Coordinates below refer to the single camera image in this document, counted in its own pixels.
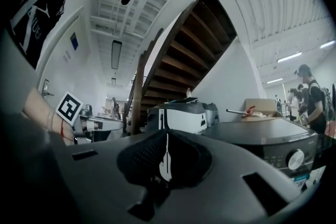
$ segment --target control panel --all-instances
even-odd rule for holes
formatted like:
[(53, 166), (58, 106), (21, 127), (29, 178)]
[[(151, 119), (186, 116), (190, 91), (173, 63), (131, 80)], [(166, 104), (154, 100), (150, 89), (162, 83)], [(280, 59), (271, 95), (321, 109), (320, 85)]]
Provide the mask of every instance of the control panel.
[(289, 177), (310, 173), (316, 154), (317, 135), (303, 140), (268, 145), (239, 145)]

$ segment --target fluorescent light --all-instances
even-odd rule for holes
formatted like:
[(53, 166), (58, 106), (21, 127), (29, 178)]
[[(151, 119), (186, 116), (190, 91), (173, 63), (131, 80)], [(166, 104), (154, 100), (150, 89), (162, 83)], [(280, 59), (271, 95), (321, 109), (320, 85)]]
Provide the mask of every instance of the fluorescent light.
[(279, 59), (278, 62), (287, 61), (287, 60), (289, 60), (289, 59), (298, 57), (298, 56), (300, 56), (301, 54), (302, 54), (302, 51), (297, 52), (296, 54), (293, 54), (293, 55), (290, 55), (290, 56), (287, 56), (287, 57), (284, 57), (284, 58)]
[(327, 43), (321, 45), (320, 49), (323, 49), (323, 48), (325, 48), (325, 47), (327, 47), (327, 46), (333, 45), (334, 43), (335, 43), (335, 40), (330, 41), (330, 42), (327, 42)]
[(118, 69), (119, 67), (119, 58), (121, 52), (122, 43), (114, 40), (112, 42), (112, 53), (111, 53), (111, 68)]
[(283, 80), (283, 78), (282, 79), (276, 79), (276, 80), (269, 81), (267, 84), (270, 84), (270, 83), (273, 83), (273, 82), (277, 82), (277, 81), (280, 81), (280, 80)]

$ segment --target red string bracelet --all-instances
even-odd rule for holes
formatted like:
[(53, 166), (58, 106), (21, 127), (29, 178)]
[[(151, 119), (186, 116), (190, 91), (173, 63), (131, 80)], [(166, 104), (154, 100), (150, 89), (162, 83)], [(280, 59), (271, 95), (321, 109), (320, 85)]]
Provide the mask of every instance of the red string bracelet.
[(63, 119), (62, 119), (62, 123), (61, 123), (61, 136), (63, 138), (65, 138), (66, 140), (69, 140), (70, 142), (72, 142), (72, 140), (70, 140), (69, 138), (67, 138), (67, 137), (64, 136), (64, 133), (63, 133)]
[(62, 119), (62, 123), (61, 123), (61, 136), (64, 138), (64, 133), (63, 133), (63, 119)]

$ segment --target printer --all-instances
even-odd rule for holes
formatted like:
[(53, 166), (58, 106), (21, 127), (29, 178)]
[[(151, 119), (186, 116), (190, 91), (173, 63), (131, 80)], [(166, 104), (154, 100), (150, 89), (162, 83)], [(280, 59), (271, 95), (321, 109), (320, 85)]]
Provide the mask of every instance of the printer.
[(202, 103), (168, 103), (149, 109), (146, 131), (174, 129), (200, 133), (206, 128), (206, 111)]

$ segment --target white ceiling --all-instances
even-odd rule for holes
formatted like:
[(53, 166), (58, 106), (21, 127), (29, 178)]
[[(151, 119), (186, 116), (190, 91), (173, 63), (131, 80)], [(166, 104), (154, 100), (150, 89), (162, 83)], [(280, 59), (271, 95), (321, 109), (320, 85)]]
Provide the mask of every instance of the white ceiling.
[[(127, 6), (119, 0), (97, 0), (91, 16), (92, 33), (97, 38), (101, 64), (109, 95), (128, 97), (130, 79), (136, 71), (138, 51), (142, 40), (168, 0), (134, 0)], [(236, 0), (244, 18), (250, 48), (261, 80), (295, 77), (293, 72), (302, 63), (312, 68), (329, 50), (319, 46), (336, 39), (336, 32), (322, 0)], [(111, 44), (123, 42), (118, 70), (111, 69)], [(279, 58), (297, 51), (303, 54), (277, 64)], [(111, 87), (111, 78), (117, 87)]]

